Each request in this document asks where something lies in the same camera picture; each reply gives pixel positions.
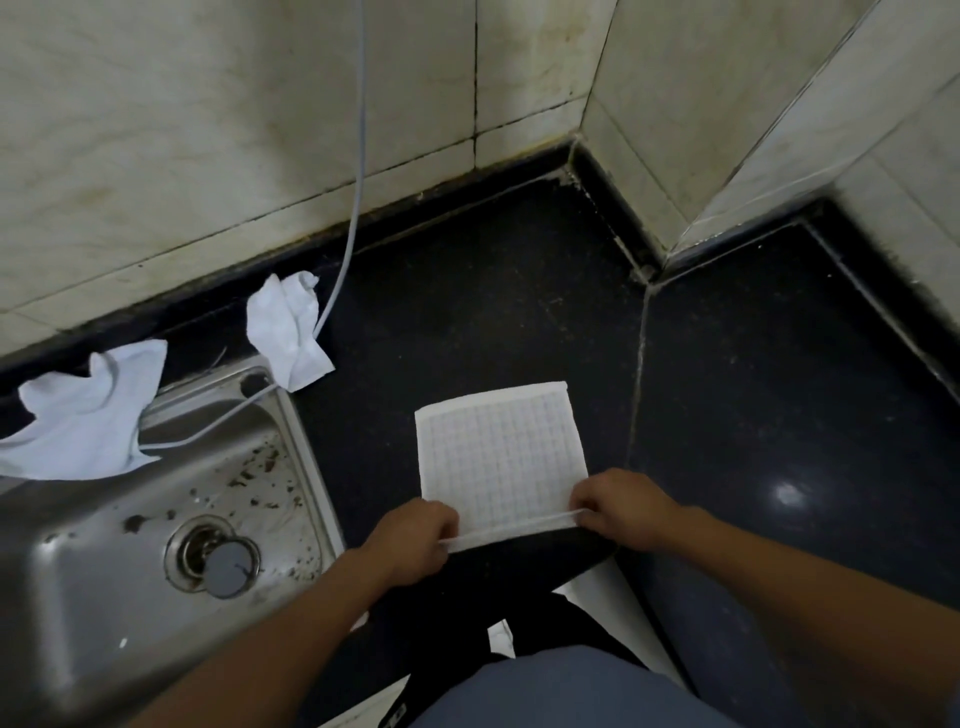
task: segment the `white cloth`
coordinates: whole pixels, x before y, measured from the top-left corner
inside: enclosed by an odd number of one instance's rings
[[[576,525],[567,505],[587,463],[566,382],[458,397],[414,419],[420,491],[460,514],[447,550]]]
[[[156,395],[167,342],[152,339],[90,355],[90,376],[51,372],[20,385],[35,419],[0,440],[0,474],[94,480],[159,458],[140,451],[140,414]]]
[[[334,370],[313,336],[320,305],[317,277],[300,271],[281,281],[271,275],[247,300],[247,338],[270,363],[274,381],[296,392]]]

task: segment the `hand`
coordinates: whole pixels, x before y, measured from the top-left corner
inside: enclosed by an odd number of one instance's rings
[[[577,483],[570,510],[588,508],[577,517],[583,528],[635,551],[667,546],[683,507],[646,475],[611,468]]]
[[[380,519],[360,550],[383,569],[388,589],[410,586],[443,567],[447,553],[439,541],[456,536],[459,522],[450,506],[417,497]]]

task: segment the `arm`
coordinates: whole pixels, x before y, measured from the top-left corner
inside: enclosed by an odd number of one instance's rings
[[[943,725],[960,681],[960,613],[676,503],[645,475],[579,483],[581,525],[685,559],[769,619],[884,717]]]
[[[394,586],[436,573],[438,541],[457,513],[420,498],[391,511],[360,548],[344,553],[309,590],[187,673],[131,728],[276,728],[297,707],[350,627]]]

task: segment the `wall tile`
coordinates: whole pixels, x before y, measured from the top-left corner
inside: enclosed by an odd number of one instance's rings
[[[695,219],[874,0],[620,0],[594,95]]]
[[[881,0],[704,214],[745,206],[865,154],[960,71],[958,34],[955,0]],[[960,139],[956,122],[960,116],[941,133]],[[925,174],[919,159],[912,169],[914,179]]]
[[[763,156],[753,155],[744,163],[740,174],[727,182],[727,186],[710,200],[709,205],[696,220],[694,226],[719,218],[735,219],[738,217],[739,211],[745,208],[760,209],[761,212],[765,212],[780,203],[772,205],[770,202],[765,203],[764,201],[776,199],[784,202],[789,199],[784,195],[789,195],[791,190],[796,195],[804,195],[812,189],[833,182],[859,157],[860,155],[841,158],[826,169],[821,169],[798,180],[787,178],[787,181],[783,182],[779,175],[772,173],[772,170],[768,170],[771,174],[767,177],[759,174],[757,168],[764,166],[765,159]]]
[[[382,207],[464,175],[472,168],[472,141],[409,161],[367,179],[363,209]],[[76,327],[343,222],[349,218],[352,202],[353,185],[350,184],[28,303],[18,310],[51,327]]]
[[[743,207],[702,217],[687,229],[680,244],[673,249],[673,255],[710,240],[712,237],[732,231],[740,225],[755,224],[768,216],[779,216],[785,206],[813,197],[817,190],[827,187],[852,162],[853,160],[849,159],[835,167],[824,170],[820,174],[797,180],[751,200]]]
[[[354,8],[6,3],[0,308],[351,180]],[[368,0],[367,18],[369,170],[468,138],[473,1]]]
[[[580,128],[587,97],[483,132],[477,137],[477,166],[486,167],[556,141]]]
[[[686,220],[592,96],[584,114],[582,133],[593,158],[610,175],[613,185],[640,221],[654,245],[654,252],[665,258],[686,230]]]
[[[954,30],[954,39],[957,35],[960,28]],[[960,240],[960,76],[880,142],[874,155]]]
[[[905,277],[960,331],[960,245],[917,205],[873,154],[836,184],[840,204]]]
[[[57,333],[55,328],[18,313],[0,313],[0,356],[29,347]]]
[[[477,131],[580,96],[616,0],[477,0]]]

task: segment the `forearm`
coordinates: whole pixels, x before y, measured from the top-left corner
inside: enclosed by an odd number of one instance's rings
[[[184,676],[132,728],[275,728],[292,723],[350,627],[386,591],[363,549],[347,551],[307,592]]]
[[[942,720],[960,680],[960,615],[858,571],[685,508],[666,550],[724,584],[838,679],[895,713]]]

